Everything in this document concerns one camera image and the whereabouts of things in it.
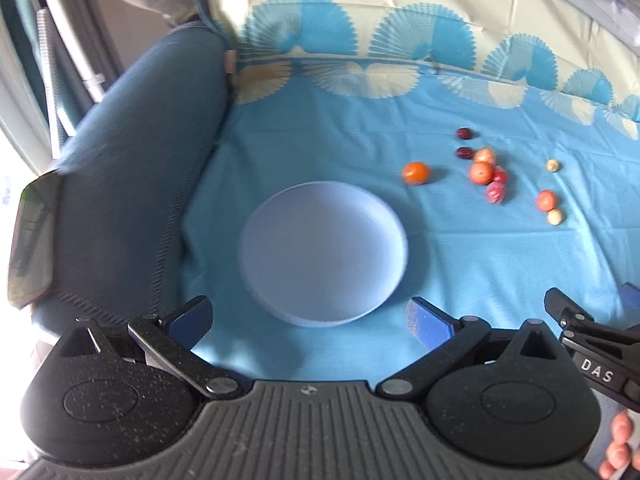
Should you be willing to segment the person right hand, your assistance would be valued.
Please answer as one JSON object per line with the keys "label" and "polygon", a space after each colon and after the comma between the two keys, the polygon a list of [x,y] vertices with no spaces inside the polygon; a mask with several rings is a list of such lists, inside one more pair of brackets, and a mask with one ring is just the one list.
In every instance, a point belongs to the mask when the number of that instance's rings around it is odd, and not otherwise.
{"label": "person right hand", "polygon": [[606,448],[605,460],[599,468],[601,479],[611,479],[617,471],[627,466],[639,470],[639,450],[633,451],[628,444],[633,432],[634,422],[627,411],[620,412],[612,419],[612,442]]}

